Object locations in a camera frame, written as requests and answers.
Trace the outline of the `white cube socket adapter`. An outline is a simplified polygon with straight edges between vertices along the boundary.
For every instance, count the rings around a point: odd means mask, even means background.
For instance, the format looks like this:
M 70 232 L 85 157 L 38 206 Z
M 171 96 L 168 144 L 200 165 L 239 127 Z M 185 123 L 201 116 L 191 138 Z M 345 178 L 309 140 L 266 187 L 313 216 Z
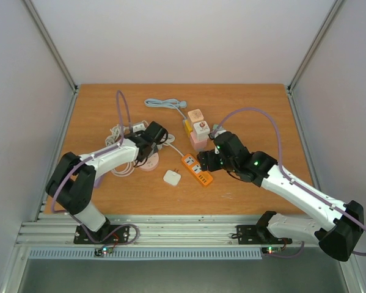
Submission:
M 197 141 L 203 141 L 208 139 L 208 135 L 210 133 L 210 127 L 206 121 L 198 121 L 193 124 L 192 130 L 196 137 Z

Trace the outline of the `blue power strip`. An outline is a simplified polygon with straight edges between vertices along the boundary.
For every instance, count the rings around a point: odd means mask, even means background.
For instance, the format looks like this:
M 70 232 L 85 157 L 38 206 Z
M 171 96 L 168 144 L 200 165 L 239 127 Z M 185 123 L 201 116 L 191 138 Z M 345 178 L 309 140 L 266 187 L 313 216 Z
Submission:
M 166 108 L 166 109 L 177 110 L 184 120 L 187 119 L 186 115 L 182 112 L 182 109 L 186 109 L 188 106 L 186 101 L 180 101 L 175 98 L 169 98 L 164 100 L 156 98 L 148 98 L 144 101 L 144 104 L 147 107 L 151 108 Z

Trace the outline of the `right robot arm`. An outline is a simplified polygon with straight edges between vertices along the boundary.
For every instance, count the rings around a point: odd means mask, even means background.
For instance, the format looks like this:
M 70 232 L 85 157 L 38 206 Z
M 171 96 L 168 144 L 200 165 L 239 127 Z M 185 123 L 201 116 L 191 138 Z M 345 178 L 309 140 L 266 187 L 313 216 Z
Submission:
M 299 180 L 281 167 L 270 155 L 251 153 L 240 139 L 229 131 L 213 140 L 215 148 L 201 151 L 197 159 L 202 170 L 225 170 L 231 177 L 252 183 L 286 199 L 309 215 L 308 219 L 289 217 L 266 211 L 255 225 L 260 242 L 293 239 L 317 244 L 328 256 L 349 260 L 364 232 L 364 209 L 352 200 L 344 203 Z

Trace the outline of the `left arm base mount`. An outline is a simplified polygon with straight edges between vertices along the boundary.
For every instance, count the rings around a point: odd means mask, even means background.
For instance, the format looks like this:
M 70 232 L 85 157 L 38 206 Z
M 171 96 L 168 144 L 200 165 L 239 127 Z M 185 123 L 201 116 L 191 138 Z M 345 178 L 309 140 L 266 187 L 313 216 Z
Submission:
M 130 227 L 128 225 L 104 225 L 97 232 L 93 232 L 82 225 L 76 227 L 74 244 L 125 244 L 128 242 Z

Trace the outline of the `tan cube adapter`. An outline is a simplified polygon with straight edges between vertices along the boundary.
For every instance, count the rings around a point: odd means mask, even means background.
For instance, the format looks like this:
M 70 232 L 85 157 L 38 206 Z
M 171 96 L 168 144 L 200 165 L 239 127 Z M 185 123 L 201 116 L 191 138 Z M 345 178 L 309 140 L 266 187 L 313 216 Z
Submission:
M 194 123 L 204 121 L 203 113 L 200 109 L 194 109 L 190 110 L 187 113 L 187 118 L 190 125 L 193 125 Z

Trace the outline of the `white plug adapter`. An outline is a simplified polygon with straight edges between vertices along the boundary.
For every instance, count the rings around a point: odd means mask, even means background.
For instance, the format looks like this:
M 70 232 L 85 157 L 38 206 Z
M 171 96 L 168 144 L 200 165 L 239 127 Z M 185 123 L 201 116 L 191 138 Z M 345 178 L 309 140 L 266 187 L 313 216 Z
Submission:
M 163 176 L 163 181 L 171 186 L 177 186 L 181 180 L 181 174 L 176 170 L 167 170 Z

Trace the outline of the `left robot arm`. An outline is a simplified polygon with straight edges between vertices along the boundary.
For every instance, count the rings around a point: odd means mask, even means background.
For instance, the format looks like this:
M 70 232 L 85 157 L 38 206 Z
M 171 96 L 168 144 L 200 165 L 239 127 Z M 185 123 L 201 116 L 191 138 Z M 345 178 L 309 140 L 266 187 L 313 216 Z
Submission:
M 64 154 L 45 187 L 53 199 L 52 212 L 57 212 L 54 204 L 58 203 L 79 223 L 89 242 L 112 242 L 112 236 L 123 226 L 112 225 L 92 203 L 95 183 L 121 165 L 132 163 L 138 167 L 145 163 L 168 135 L 166 128 L 153 121 L 144 130 L 122 132 L 118 141 L 96 152 L 80 156 L 72 152 Z

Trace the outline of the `pink cube adapter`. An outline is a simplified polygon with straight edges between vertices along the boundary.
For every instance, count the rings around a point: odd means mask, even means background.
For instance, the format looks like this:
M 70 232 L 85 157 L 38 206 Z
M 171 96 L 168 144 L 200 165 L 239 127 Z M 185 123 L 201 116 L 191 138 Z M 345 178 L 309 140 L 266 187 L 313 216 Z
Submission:
M 207 139 L 198 140 L 193 132 L 189 135 L 190 143 L 196 152 L 203 151 L 207 147 Z

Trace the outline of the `yellow cube socket adapter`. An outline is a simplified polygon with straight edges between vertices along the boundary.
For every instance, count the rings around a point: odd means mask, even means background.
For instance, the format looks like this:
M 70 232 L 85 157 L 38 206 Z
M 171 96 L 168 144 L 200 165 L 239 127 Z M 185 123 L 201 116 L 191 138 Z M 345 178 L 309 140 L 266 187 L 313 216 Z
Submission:
M 190 123 L 187 119 L 183 120 L 183 127 L 184 127 L 186 135 L 188 136 L 188 138 L 190 138 L 191 133 L 192 133 L 192 126 L 190 125 Z

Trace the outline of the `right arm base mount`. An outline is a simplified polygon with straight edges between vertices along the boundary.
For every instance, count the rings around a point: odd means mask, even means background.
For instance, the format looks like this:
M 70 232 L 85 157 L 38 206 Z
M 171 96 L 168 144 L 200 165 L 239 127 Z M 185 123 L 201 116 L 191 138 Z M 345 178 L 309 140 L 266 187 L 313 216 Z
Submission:
M 290 238 L 275 237 L 266 228 L 258 228 L 256 225 L 237 225 L 235 233 L 230 237 L 237 239 L 240 245 L 288 245 L 293 242 Z

